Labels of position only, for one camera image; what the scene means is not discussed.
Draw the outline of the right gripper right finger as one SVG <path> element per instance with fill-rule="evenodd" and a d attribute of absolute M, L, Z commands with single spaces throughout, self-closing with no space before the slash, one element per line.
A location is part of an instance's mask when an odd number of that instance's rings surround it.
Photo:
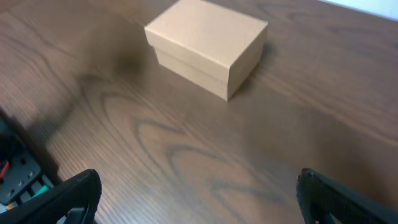
<path fill-rule="evenodd" d="M 395 224 L 397 212 L 366 198 L 309 168 L 302 169 L 296 184 L 297 201 L 306 224 Z"/>

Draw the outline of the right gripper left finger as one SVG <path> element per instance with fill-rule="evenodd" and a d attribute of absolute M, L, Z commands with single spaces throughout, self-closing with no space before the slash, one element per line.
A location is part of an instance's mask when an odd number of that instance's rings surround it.
<path fill-rule="evenodd" d="M 94 169 L 83 172 L 56 187 L 1 214 L 1 224 L 92 223 L 101 198 L 100 176 Z"/>

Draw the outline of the brown cardboard box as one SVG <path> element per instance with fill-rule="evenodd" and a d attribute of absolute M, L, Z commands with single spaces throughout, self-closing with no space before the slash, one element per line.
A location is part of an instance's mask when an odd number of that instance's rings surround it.
<path fill-rule="evenodd" d="M 201 0 L 180 0 L 145 26 L 161 66 L 228 101 L 259 63 L 266 21 Z"/>

